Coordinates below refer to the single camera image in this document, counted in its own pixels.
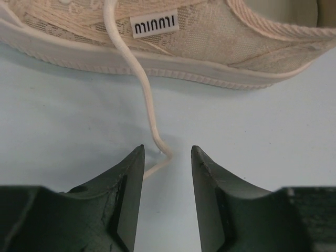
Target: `white table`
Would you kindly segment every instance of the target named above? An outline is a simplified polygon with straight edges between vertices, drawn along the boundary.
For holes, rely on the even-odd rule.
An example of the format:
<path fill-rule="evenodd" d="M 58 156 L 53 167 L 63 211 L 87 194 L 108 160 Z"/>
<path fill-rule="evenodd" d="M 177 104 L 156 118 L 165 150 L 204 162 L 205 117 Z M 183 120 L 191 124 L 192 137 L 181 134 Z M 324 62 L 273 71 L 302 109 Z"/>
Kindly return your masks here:
<path fill-rule="evenodd" d="M 143 184 L 135 252 L 200 252 L 190 150 L 268 190 L 336 184 L 336 50 L 271 88 L 150 78 L 175 151 Z M 0 184 L 67 191 L 144 144 L 162 158 L 138 80 L 53 66 L 0 45 Z"/>

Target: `canvas sneaker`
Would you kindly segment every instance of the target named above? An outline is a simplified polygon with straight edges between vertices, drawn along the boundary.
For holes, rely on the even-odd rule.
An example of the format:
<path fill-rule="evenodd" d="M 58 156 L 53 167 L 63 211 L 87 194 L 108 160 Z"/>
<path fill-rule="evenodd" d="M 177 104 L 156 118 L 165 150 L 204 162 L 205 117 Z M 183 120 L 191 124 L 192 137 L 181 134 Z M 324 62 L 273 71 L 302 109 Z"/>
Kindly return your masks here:
<path fill-rule="evenodd" d="M 235 89 L 288 79 L 336 45 L 333 0 L 119 0 L 114 20 L 103 9 L 0 0 L 0 41 L 52 64 L 132 74 L 106 29 L 115 22 L 148 75 Z"/>

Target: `rubber sole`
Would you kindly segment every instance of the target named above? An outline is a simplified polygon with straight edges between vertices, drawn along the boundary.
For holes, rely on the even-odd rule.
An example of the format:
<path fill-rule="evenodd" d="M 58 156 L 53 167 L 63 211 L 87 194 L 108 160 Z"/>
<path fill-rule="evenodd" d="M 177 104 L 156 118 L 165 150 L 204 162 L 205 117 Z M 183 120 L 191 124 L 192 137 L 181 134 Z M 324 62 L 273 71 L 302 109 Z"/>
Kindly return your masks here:
<path fill-rule="evenodd" d="M 0 3 L 0 41 L 37 59 L 84 71 L 131 75 L 132 71 L 115 48 L 68 41 L 33 29 Z M 231 89 L 260 89 L 289 79 L 311 63 L 287 73 L 265 73 L 221 64 L 133 51 L 149 76 L 200 82 Z"/>

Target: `fabric label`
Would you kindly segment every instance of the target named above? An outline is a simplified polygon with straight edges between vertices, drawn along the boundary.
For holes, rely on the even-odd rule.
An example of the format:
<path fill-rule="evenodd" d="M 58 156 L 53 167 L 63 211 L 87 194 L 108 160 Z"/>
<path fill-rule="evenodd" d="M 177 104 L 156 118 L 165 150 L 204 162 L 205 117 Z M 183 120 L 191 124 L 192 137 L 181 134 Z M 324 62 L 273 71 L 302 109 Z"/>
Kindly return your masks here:
<path fill-rule="evenodd" d="M 180 29 L 177 9 L 131 17 L 133 38 L 175 32 Z"/>

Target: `bent shoelace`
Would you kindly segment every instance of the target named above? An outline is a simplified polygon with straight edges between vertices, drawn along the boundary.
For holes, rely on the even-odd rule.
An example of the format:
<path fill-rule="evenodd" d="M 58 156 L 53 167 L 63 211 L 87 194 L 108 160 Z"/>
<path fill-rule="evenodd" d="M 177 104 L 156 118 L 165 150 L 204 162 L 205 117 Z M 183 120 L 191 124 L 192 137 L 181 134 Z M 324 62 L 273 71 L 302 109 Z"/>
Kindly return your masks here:
<path fill-rule="evenodd" d="M 148 171 L 145 172 L 143 179 L 151 176 L 154 172 L 158 171 L 160 168 L 169 164 L 173 158 L 173 152 L 171 148 L 161 139 L 159 132 L 156 127 L 155 111 L 153 104 L 153 95 L 151 90 L 151 85 L 149 83 L 147 74 L 145 73 L 143 67 L 140 65 L 136 57 L 133 55 L 131 50 L 128 48 L 126 43 L 121 38 L 117 24 L 116 18 L 114 16 L 114 10 L 116 8 L 118 0 L 105 0 L 104 1 L 104 23 L 106 31 L 109 34 L 110 39 L 112 40 L 114 46 L 119 50 L 122 57 L 126 60 L 129 67 L 132 69 L 133 73 L 140 80 L 142 85 L 142 91 L 145 98 L 148 121 L 150 124 L 153 140 L 156 146 L 166 155 L 166 159 L 162 162 L 156 164 Z"/>

